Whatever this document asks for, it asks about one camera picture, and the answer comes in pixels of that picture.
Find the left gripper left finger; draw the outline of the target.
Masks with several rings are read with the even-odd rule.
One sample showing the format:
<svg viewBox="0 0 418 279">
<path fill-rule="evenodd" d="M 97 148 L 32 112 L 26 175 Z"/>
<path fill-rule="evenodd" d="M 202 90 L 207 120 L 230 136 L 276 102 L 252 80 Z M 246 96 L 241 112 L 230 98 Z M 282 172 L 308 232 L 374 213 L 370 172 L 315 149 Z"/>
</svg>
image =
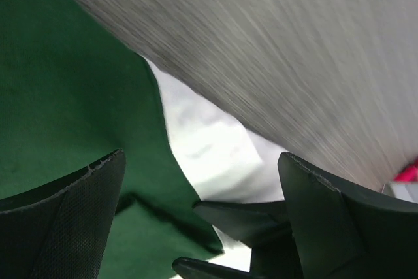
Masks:
<svg viewBox="0 0 418 279">
<path fill-rule="evenodd" d="M 122 150 L 1 200 L 2 278 L 97 278 L 126 158 Z"/>
</svg>

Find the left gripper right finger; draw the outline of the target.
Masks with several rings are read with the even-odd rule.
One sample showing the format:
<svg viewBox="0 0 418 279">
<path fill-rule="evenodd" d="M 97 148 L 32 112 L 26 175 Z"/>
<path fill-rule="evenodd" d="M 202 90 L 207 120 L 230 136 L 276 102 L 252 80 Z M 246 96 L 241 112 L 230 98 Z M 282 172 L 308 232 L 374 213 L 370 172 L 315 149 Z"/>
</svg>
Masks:
<svg viewBox="0 0 418 279">
<path fill-rule="evenodd" d="M 289 152 L 278 172 L 305 278 L 417 277 L 417 204 Z"/>
</svg>

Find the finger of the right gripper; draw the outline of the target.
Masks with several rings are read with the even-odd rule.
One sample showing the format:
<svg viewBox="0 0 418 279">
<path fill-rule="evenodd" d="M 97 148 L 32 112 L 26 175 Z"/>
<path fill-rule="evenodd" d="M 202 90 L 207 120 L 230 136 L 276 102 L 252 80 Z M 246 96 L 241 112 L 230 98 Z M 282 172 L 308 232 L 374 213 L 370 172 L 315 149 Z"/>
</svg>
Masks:
<svg viewBox="0 0 418 279">
<path fill-rule="evenodd" d="M 247 204 L 199 201 L 193 205 L 193 211 L 250 248 L 293 235 L 284 201 Z"/>
<path fill-rule="evenodd" d="M 179 257 L 172 263 L 172 269 L 185 279 L 253 279 L 248 272 L 216 265 L 207 261 L 199 261 L 186 257 Z"/>
</svg>

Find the green and white t-shirt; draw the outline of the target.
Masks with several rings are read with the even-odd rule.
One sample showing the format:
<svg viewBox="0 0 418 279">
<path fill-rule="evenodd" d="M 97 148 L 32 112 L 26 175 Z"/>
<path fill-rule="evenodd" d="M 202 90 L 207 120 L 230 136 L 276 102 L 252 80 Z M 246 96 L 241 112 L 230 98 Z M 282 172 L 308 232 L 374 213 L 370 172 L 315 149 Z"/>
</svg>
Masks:
<svg viewBox="0 0 418 279">
<path fill-rule="evenodd" d="M 74 0 L 1 0 L 1 200 L 122 150 L 97 278 L 174 278 L 191 257 L 249 269 L 251 251 L 200 200 L 283 197 L 281 147 L 159 70 Z"/>
</svg>

